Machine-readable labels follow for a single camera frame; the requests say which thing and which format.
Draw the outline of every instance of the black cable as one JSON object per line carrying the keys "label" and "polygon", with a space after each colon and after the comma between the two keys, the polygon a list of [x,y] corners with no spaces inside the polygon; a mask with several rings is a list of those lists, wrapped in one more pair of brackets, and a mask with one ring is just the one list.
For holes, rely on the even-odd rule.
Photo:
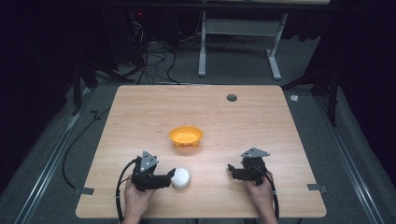
{"label": "black cable", "polygon": [[116,188],[116,206],[117,206],[117,213],[119,214],[119,221],[120,223],[122,223],[123,221],[123,216],[122,216],[122,209],[121,209],[121,201],[120,201],[120,185],[122,184],[122,182],[124,182],[125,180],[128,180],[129,178],[122,180],[122,177],[125,174],[125,171],[136,162],[136,159],[130,161],[122,170],[121,174],[120,174],[120,178],[119,181],[117,182],[117,188]]}
{"label": "black cable", "polygon": [[276,194],[276,188],[275,188],[274,180],[272,179],[272,176],[271,176],[271,179],[270,179],[270,177],[268,175],[265,175],[265,178],[267,178],[268,182],[270,182],[270,184],[271,184],[271,189],[273,191],[274,204],[275,204],[275,216],[276,216],[276,219],[279,220],[279,201],[277,199],[277,194]]}
{"label": "black cable", "polygon": [[169,51],[169,53],[174,55],[174,60],[172,61],[172,65],[168,68],[168,70],[166,71],[166,75],[168,76],[169,80],[175,82],[177,85],[180,85],[180,83],[174,79],[172,79],[169,75],[169,72],[171,71],[171,69],[175,66],[175,61],[176,61],[176,54],[173,51]]}
{"label": "black cable", "polygon": [[145,50],[145,52],[146,52],[146,59],[143,59],[142,58],[142,60],[143,60],[143,62],[144,62],[144,65],[143,65],[143,68],[142,68],[142,73],[140,74],[140,76],[139,76],[139,79],[137,80],[137,82],[136,82],[136,85],[139,85],[140,84],[140,81],[142,80],[142,76],[145,74],[145,71],[146,71],[146,68],[147,68],[147,65],[148,65],[148,58],[149,58],[149,45],[146,45],[146,50]]}
{"label": "black cable", "polygon": [[67,148],[66,152],[64,153],[64,159],[62,162],[62,175],[64,177],[64,181],[66,182],[66,184],[68,186],[70,186],[70,188],[72,188],[73,190],[76,190],[76,186],[74,184],[72,184],[68,179],[67,179],[67,175],[66,175],[66,171],[65,171],[65,164],[66,164],[66,159],[67,159],[67,155],[70,152],[70,149],[73,147],[73,145],[77,142],[77,140],[99,119],[102,118],[102,116],[110,110],[111,107],[109,107],[108,109],[106,109],[104,112],[102,112],[98,117],[96,117],[95,119],[93,119],[93,121],[91,121],[90,124],[88,124],[84,130],[82,130],[82,132],[75,138],[75,140],[72,142],[72,144],[70,144],[70,146]]}
{"label": "black cable", "polygon": [[265,174],[262,170],[260,170],[259,168],[254,167],[254,166],[251,166],[251,167],[254,168],[255,170],[257,170],[257,171],[258,171],[259,173],[261,173],[263,176],[265,176],[265,178],[268,180],[268,182],[270,182],[271,189],[272,189],[272,191],[273,191],[273,197],[274,197],[275,216],[276,216],[276,219],[279,220],[279,200],[277,199],[277,194],[276,194],[276,188],[275,188],[275,184],[274,184],[274,179],[272,178],[271,173],[269,173],[269,171],[267,170],[267,172],[268,172],[268,173],[270,174],[270,176],[271,176],[271,179],[270,179],[270,177],[269,177],[267,174]]}

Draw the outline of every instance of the wooden table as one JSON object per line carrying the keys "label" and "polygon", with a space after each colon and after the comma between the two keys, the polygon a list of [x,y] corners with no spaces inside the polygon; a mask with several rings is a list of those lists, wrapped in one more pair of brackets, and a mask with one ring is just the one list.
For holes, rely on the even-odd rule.
{"label": "wooden table", "polygon": [[[228,94],[237,100],[228,101]],[[180,125],[204,132],[197,147],[173,145],[168,134]],[[85,184],[94,193],[81,195],[77,215],[117,217],[120,172],[147,150],[160,160],[155,175],[184,167],[191,182],[158,189],[145,217],[258,217],[244,183],[227,167],[242,168],[241,153],[251,147],[271,153],[263,159],[274,174],[281,217],[325,216],[320,193],[308,190],[316,180],[278,86],[122,86]]]}

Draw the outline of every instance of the wire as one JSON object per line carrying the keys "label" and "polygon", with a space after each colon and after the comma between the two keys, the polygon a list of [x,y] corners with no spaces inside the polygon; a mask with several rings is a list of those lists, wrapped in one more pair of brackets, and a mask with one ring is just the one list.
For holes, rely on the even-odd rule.
{"label": "wire", "polygon": [[170,53],[172,53],[174,55],[174,60],[172,61],[172,65],[168,68],[168,70],[166,71],[166,75],[168,76],[168,79],[175,82],[177,85],[180,85],[180,83],[174,79],[172,79],[169,75],[169,72],[171,71],[171,69],[174,67],[175,65],[175,61],[176,61],[176,54],[173,51],[169,51]]}
{"label": "wire", "polygon": [[178,42],[188,41],[188,40],[194,39],[194,38],[196,38],[196,37],[198,37],[198,36],[201,36],[201,35],[196,35],[196,34],[197,34],[197,31],[198,31],[198,28],[199,28],[199,25],[200,25],[200,23],[201,23],[201,18],[202,18],[202,13],[199,14],[197,26],[195,27],[194,33],[192,33],[192,35],[191,35],[190,37],[188,37],[188,38],[186,38],[186,39],[179,40]]}
{"label": "wire", "polygon": [[120,223],[122,223],[123,221],[123,216],[122,216],[122,209],[121,209],[121,202],[120,202],[120,185],[122,184],[122,182],[124,182],[125,180],[128,180],[129,178],[122,180],[125,171],[136,162],[137,158],[130,161],[128,164],[126,164],[126,166],[123,168],[121,174],[120,174],[120,178],[119,181],[117,182],[117,187],[116,187],[116,206],[117,206],[117,213],[119,214],[119,221]]}
{"label": "wire", "polygon": [[68,186],[70,186],[70,188],[72,188],[73,190],[76,190],[76,186],[67,178],[66,175],[66,170],[65,170],[65,164],[66,164],[66,159],[67,159],[67,155],[70,152],[70,149],[73,147],[73,145],[77,142],[77,140],[99,119],[102,118],[102,116],[110,110],[111,107],[109,107],[108,109],[106,109],[104,112],[102,112],[98,117],[96,117],[95,119],[93,119],[93,121],[91,121],[90,124],[88,124],[84,130],[82,130],[82,132],[75,138],[75,140],[72,142],[72,144],[70,144],[70,146],[67,148],[66,152],[64,153],[64,159],[62,162],[62,175],[64,177],[64,181],[66,182],[66,184]]}
{"label": "wire", "polygon": [[271,178],[265,174],[262,170],[260,170],[259,168],[255,167],[255,166],[250,166],[252,168],[254,168],[255,170],[257,170],[260,174],[262,174],[270,183],[271,185],[271,189],[273,191],[273,197],[274,197],[274,204],[275,204],[275,216],[276,219],[279,219],[279,201],[277,199],[277,194],[276,194],[276,188],[275,188],[275,184],[274,184],[274,179],[271,175],[271,173],[267,170],[268,174],[270,174]]}
{"label": "wire", "polygon": [[147,68],[147,65],[148,65],[148,57],[149,57],[148,51],[149,51],[149,45],[146,45],[145,49],[146,49],[146,50],[145,50],[145,52],[146,52],[146,57],[145,57],[145,59],[142,58],[142,60],[144,61],[144,65],[143,65],[143,68],[142,68],[142,73],[140,74],[139,79],[138,79],[137,82],[136,82],[136,85],[139,85],[139,84],[140,84],[140,81],[141,81],[141,79],[142,79],[142,76],[145,74],[145,71],[146,71],[146,68]]}

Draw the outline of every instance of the hand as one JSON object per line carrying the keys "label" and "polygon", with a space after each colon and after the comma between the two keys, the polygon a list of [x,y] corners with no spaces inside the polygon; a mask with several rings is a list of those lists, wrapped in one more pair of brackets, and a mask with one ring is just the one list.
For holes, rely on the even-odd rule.
{"label": "hand", "polygon": [[262,218],[262,223],[277,223],[273,207],[273,191],[270,182],[264,177],[261,185],[256,186],[254,181],[246,181],[246,186],[250,199]]}
{"label": "hand", "polygon": [[126,181],[126,187],[124,190],[125,198],[125,218],[122,224],[137,224],[141,217],[149,208],[149,200],[154,194],[155,189],[148,189],[146,191],[140,191],[136,189],[131,180]]}

